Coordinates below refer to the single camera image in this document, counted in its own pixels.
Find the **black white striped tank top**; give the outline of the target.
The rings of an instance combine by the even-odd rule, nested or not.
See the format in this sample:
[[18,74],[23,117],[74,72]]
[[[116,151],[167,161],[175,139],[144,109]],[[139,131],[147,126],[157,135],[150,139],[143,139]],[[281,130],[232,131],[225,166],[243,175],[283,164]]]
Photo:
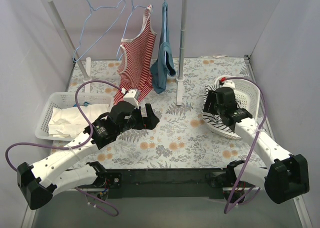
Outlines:
[[214,133],[235,139],[236,124],[252,116],[238,105],[232,88],[220,87],[216,90],[206,89],[206,91],[202,108],[204,121]]

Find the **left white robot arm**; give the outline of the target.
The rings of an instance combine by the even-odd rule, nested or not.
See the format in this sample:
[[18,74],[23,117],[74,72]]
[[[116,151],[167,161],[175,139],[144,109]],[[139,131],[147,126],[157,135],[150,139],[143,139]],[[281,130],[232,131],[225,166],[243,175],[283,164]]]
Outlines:
[[143,117],[141,108],[121,101],[110,112],[100,115],[61,151],[33,164],[24,162],[19,165],[17,183],[30,209],[41,208],[55,195],[78,186],[100,188],[113,185],[113,177],[97,161],[82,168],[71,167],[116,141],[125,131],[155,129],[159,118],[154,114],[151,104],[146,104],[145,110],[146,116]]

